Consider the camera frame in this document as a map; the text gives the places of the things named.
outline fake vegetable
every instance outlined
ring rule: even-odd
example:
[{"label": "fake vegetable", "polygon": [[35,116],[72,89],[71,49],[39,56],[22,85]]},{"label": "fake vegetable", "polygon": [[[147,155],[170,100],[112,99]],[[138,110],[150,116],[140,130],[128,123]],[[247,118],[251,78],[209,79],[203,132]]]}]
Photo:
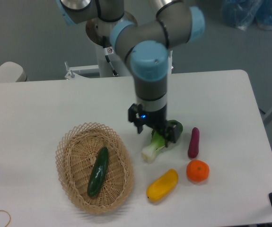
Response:
[{"label": "fake vegetable", "polygon": [[200,131],[198,128],[193,128],[192,131],[192,138],[189,143],[188,147],[188,157],[189,158],[195,158],[198,156],[199,153],[199,137],[200,137]]},{"label": "fake vegetable", "polygon": [[195,182],[201,182],[208,178],[210,173],[209,166],[200,160],[192,160],[186,168],[187,177]]},{"label": "fake vegetable", "polygon": [[147,188],[146,195],[148,199],[152,202],[157,202],[164,198],[175,188],[178,179],[178,173],[174,169],[168,170]]},{"label": "fake vegetable", "polygon": [[96,158],[94,167],[88,181],[88,196],[94,197],[101,189],[105,180],[108,165],[108,149],[103,147]]},{"label": "fake vegetable", "polygon": [[[176,121],[168,121],[171,124],[177,125],[179,127],[180,134],[183,131],[183,125]],[[160,150],[165,147],[165,139],[159,135],[155,130],[151,132],[151,141],[150,144],[142,149],[142,158],[148,163],[152,163],[155,158],[160,153]]]}]

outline cucumber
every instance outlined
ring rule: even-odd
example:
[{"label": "cucumber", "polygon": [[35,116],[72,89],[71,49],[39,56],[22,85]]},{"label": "cucumber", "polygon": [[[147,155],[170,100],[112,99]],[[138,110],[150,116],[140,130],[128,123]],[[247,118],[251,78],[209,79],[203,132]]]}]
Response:
[{"label": "cucumber", "polygon": [[94,197],[100,192],[103,182],[105,180],[107,166],[108,149],[107,147],[103,147],[97,155],[94,167],[89,177],[87,191],[89,197]]}]

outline wicker basket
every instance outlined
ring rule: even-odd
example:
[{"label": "wicker basket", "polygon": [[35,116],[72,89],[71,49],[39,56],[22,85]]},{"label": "wicker basket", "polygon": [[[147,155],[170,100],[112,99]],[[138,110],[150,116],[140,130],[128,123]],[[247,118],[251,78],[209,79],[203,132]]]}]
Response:
[{"label": "wicker basket", "polygon": [[[87,194],[88,180],[98,151],[109,151],[109,164],[100,193]],[[56,151],[59,180],[76,207],[91,214],[118,208],[132,191],[134,178],[128,151],[115,131],[99,123],[86,123],[65,134]]]}]

